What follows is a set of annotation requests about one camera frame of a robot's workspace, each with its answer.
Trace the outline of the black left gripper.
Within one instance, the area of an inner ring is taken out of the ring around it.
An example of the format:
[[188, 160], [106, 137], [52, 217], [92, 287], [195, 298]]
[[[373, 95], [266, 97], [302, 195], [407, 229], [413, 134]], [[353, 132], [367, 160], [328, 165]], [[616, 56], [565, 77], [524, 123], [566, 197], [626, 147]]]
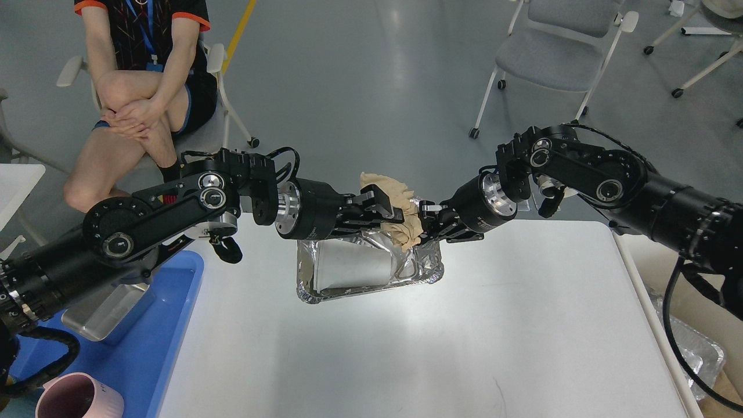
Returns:
[[[276, 230], [285, 240], [331, 240], [377, 230], [383, 224], [402, 224], [405, 219], [404, 214], [395, 213], [387, 193], [378, 185], [367, 185], [351, 197], [350, 193], [337, 193], [328, 183], [295, 178], [278, 187], [278, 198]], [[348, 226], [343, 227], [338, 216], [348, 199], [377, 214], [351, 214]]]

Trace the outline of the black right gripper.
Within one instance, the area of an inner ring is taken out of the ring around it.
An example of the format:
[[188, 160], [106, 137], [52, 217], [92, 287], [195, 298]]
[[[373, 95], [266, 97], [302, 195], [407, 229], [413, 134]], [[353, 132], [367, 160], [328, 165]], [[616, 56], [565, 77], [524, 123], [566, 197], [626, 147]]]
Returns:
[[425, 226], [420, 244], [482, 240], [485, 233], [515, 218], [517, 203], [503, 190], [498, 174], [482, 172], [454, 195], [436, 204], [420, 200], [417, 215]]

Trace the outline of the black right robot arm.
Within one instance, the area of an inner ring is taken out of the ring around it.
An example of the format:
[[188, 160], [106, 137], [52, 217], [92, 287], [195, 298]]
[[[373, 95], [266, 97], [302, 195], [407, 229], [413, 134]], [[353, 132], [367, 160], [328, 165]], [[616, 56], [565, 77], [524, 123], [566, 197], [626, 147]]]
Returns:
[[672, 333], [670, 302], [679, 276], [702, 296], [741, 318], [741, 205], [674, 182], [623, 143], [615, 150], [578, 140], [577, 121], [530, 127], [499, 145], [496, 164], [440, 204], [421, 201], [422, 243], [481, 240], [515, 218], [531, 196], [544, 197], [538, 213], [550, 218], [568, 191], [599, 212], [616, 233], [632, 231], [677, 253], [662, 305], [666, 338], [680, 366], [709, 397], [734, 411], [741, 405], [718, 394], [685, 361]]

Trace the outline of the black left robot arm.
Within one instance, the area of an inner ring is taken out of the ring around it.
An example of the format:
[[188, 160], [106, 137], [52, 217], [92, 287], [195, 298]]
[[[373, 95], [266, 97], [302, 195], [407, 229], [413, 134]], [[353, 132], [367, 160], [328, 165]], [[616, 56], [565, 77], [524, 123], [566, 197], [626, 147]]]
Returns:
[[[337, 193], [327, 183], [297, 178], [300, 158], [276, 169], [269, 154], [222, 148], [197, 153], [172, 182], [130, 197], [104, 199], [87, 212], [79, 229], [53, 243], [2, 261], [2, 397], [26, 396], [58, 377], [77, 358], [80, 342], [71, 333], [40, 326], [58, 312], [104, 286], [148, 278], [193, 241], [186, 232], [206, 228], [215, 253], [236, 264], [233, 240], [241, 198], [250, 199], [257, 225], [275, 225], [286, 240], [328, 240], [401, 224], [400, 207], [377, 186], [358, 195]], [[57, 341], [67, 352], [18, 383], [7, 384], [20, 350], [19, 336]]]

